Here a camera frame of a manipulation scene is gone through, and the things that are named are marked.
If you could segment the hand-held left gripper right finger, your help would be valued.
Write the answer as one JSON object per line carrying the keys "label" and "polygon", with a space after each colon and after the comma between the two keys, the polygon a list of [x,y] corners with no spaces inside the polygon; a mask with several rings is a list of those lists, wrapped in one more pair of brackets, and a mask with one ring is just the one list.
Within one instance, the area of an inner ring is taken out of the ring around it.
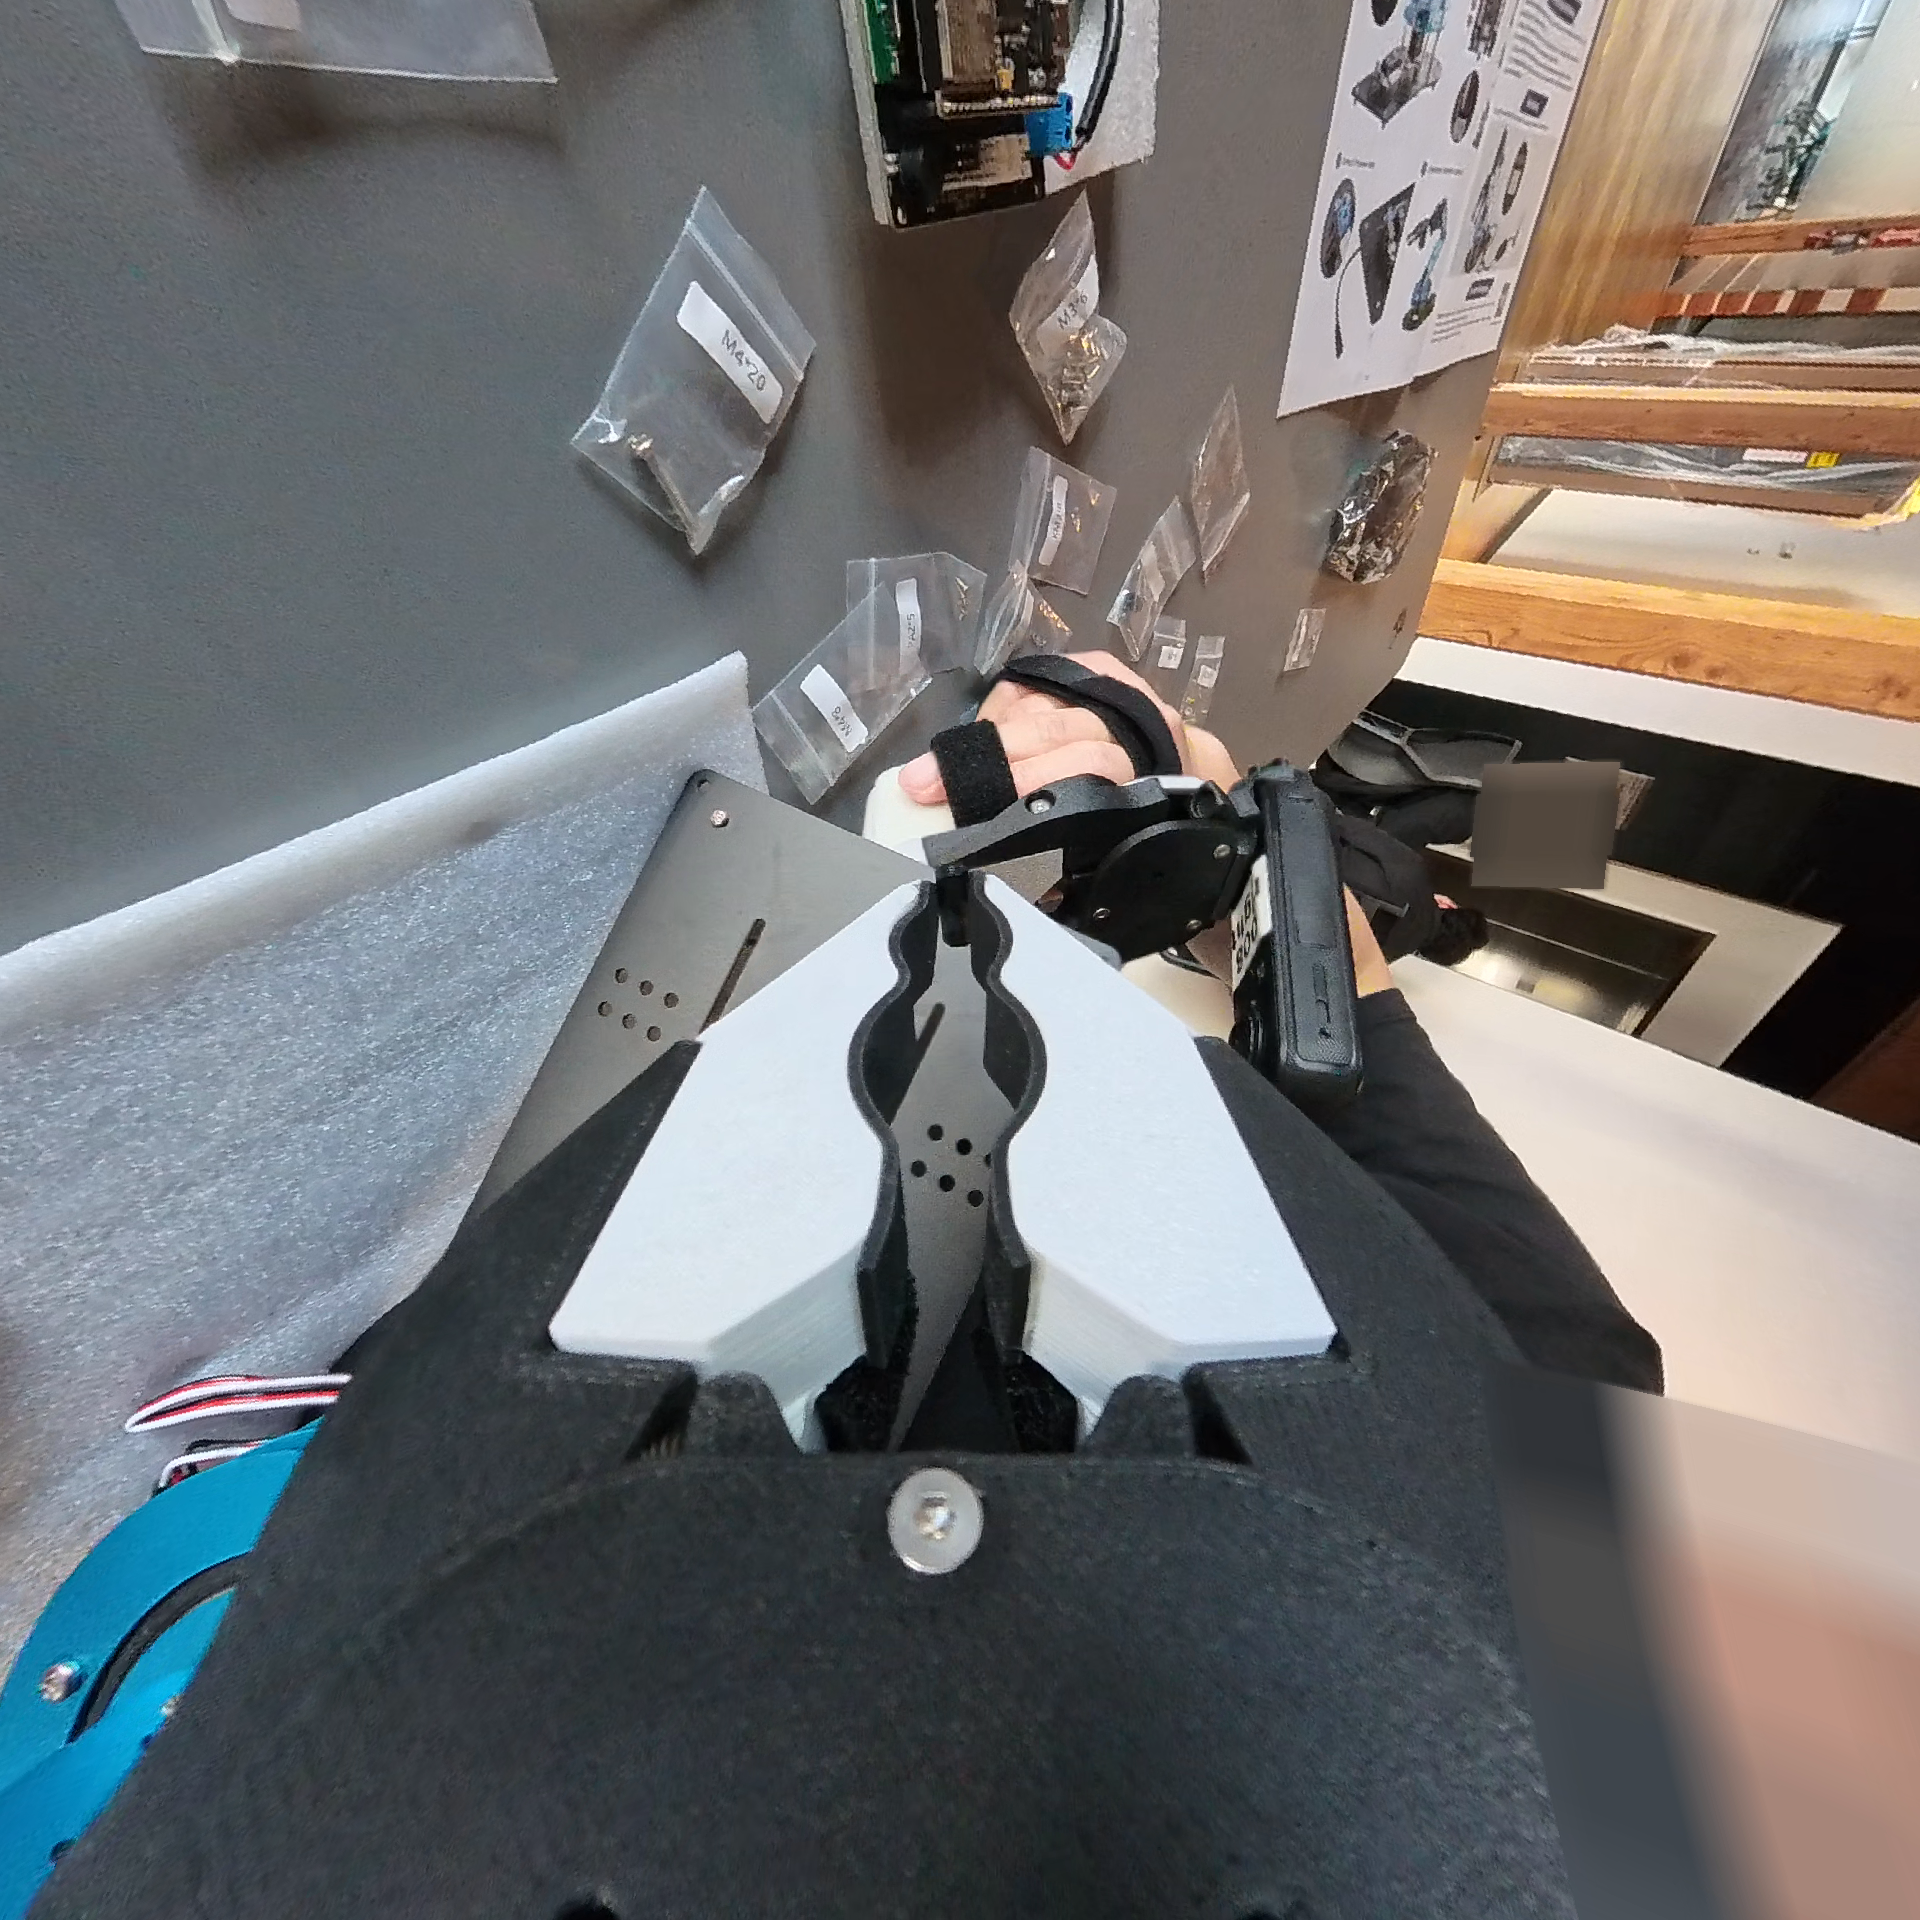
{"label": "hand-held left gripper right finger", "polygon": [[982,879],[989,984],[1036,1062],[993,1152],[1016,1357],[1103,1416],[1128,1379],[1322,1360],[1336,1325],[1183,1019]]}

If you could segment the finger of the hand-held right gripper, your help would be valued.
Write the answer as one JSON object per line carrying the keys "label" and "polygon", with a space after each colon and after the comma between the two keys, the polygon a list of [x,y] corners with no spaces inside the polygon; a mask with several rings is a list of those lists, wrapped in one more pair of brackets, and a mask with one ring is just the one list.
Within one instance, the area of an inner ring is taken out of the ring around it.
{"label": "finger of the hand-held right gripper", "polygon": [[1144,947],[1147,923],[1112,901],[1096,901],[1100,864],[1147,828],[1147,778],[1063,778],[1016,799],[993,818],[921,837],[921,861],[932,867],[939,933],[946,947],[971,943],[971,885],[946,873],[981,873],[1018,860],[1057,860],[1061,923],[1107,947]]}

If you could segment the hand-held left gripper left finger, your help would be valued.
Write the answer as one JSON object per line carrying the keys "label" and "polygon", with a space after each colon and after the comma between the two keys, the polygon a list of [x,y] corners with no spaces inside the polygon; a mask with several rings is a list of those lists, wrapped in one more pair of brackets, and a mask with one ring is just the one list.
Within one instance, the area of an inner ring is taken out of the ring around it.
{"label": "hand-held left gripper left finger", "polygon": [[827,1448],[823,1394],[884,1369],[912,1306],[885,1246],[927,907],[927,880],[895,887],[707,1027],[547,1321],[560,1353],[755,1376]]}

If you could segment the blue hobby robot arm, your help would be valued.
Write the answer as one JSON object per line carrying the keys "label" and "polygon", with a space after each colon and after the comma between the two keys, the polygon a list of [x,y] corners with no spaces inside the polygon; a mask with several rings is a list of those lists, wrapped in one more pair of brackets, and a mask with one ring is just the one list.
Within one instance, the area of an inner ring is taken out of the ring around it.
{"label": "blue hobby robot arm", "polygon": [[[472,1225],[568,1133],[696,1040],[723,1011],[798,965],[906,885],[903,855],[817,822],[718,774],[696,776],[467,1209]],[[986,1433],[974,1412],[967,1260],[982,1246],[986,1123],[1002,1102],[963,1066],[981,1011],[963,958],[946,947],[916,1013],[899,1138],[907,1246],[916,1260],[916,1346],[884,1387],[885,1434],[945,1425]],[[46,1590],[3,1681],[3,1911],[21,1915],[60,1854],[107,1806],[172,1716],[226,1615],[249,1554],[312,1433],[371,1367],[391,1317],[357,1307],[351,1343],[245,1371],[164,1376],[140,1392],[132,1429],[110,1429],[107,1466],[132,1486]]]}

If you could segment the person's right forearm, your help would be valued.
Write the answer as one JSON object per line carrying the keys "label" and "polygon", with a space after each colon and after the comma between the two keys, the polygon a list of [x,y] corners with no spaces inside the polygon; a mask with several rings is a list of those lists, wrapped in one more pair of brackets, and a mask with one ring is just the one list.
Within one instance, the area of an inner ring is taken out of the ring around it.
{"label": "person's right forearm", "polygon": [[1355,897],[1345,914],[1362,1084],[1322,1133],[1434,1242],[1525,1362],[1662,1397],[1658,1342],[1442,1063]]}

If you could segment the person's right hand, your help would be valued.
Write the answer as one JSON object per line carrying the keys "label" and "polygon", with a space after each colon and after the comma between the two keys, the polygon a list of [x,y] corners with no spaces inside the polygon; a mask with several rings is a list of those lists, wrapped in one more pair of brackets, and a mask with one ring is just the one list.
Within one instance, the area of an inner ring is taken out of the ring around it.
{"label": "person's right hand", "polygon": [[[1155,709],[1179,756],[1183,776],[1232,785],[1234,761],[1223,746],[1205,728],[1189,728],[1179,711],[1168,707],[1128,659],[1104,652],[1078,652],[1072,659],[1096,680],[1129,686]],[[1111,732],[1107,717],[1088,707],[1070,703],[1054,691],[999,680],[978,703],[974,720],[989,725],[999,739],[1018,799],[1078,776],[1115,785],[1135,778],[1129,753]]]}

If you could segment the black office chair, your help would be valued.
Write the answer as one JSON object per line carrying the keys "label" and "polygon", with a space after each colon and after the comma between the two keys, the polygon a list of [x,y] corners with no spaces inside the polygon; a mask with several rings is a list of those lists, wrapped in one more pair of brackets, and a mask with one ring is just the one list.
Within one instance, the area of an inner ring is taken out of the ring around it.
{"label": "black office chair", "polygon": [[1427,854],[1473,839],[1482,776],[1517,750],[1506,735],[1413,728],[1365,709],[1313,765],[1331,804],[1337,875],[1388,962],[1457,966],[1484,947],[1484,911],[1441,896]]}

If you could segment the dark shiny parts bag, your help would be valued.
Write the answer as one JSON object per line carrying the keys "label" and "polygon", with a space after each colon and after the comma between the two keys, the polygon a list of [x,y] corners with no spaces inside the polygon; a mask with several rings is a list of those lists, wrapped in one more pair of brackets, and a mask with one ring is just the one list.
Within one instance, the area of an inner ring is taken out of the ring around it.
{"label": "dark shiny parts bag", "polygon": [[1329,516],[1322,573],[1372,588],[1398,569],[1424,512],[1431,461],[1434,448],[1403,430],[1356,456]]}

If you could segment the white foam sheet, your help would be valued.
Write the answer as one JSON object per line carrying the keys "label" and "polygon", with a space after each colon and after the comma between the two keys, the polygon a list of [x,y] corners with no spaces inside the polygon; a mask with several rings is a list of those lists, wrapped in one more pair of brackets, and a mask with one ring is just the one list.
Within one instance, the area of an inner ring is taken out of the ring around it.
{"label": "white foam sheet", "polygon": [[3,1662],[151,1487],[136,1404],[317,1375],[464,1216],[747,662],[3,955]]}

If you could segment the wooden edged white table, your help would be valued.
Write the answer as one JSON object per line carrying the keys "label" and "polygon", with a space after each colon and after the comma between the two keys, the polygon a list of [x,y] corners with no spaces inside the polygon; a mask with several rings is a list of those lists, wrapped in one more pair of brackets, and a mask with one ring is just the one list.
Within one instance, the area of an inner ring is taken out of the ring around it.
{"label": "wooden edged white table", "polygon": [[1489,394],[1403,684],[1916,786],[1916,348],[1608,326]]}

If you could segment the white table top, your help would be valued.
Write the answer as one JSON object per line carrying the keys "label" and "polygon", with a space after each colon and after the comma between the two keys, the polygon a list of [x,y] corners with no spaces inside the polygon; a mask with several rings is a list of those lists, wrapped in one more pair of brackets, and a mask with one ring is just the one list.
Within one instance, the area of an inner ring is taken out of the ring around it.
{"label": "white table top", "polygon": [[1916,1457],[1916,1145],[1421,958],[1392,975],[1672,1400]]}

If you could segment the scattered clear screw bags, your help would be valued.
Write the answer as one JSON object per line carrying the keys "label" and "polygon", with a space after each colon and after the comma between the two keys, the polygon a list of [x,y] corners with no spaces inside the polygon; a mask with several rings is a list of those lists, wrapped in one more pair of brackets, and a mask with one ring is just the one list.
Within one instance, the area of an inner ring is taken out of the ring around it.
{"label": "scattered clear screw bags", "polygon": [[1275,383],[1329,4],[1168,4],[1155,159],[885,231],[833,4],[529,9],[551,81],[345,51],[489,4],[187,4],[219,51],[146,69],[128,732],[222,822],[730,652],[765,691],[840,563],[986,560],[1046,411],[1009,305],[1079,207],[1129,348],[1078,438],[1129,530]]}

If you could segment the printed instruction sheet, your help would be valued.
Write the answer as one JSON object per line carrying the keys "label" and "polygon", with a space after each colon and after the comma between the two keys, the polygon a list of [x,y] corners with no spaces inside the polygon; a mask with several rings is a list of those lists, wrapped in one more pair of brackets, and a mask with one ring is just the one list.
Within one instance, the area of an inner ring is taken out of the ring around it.
{"label": "printed instruction sheet", "polygon": [[1276,419],[1500,343],[1600,4],[1348,4]]}

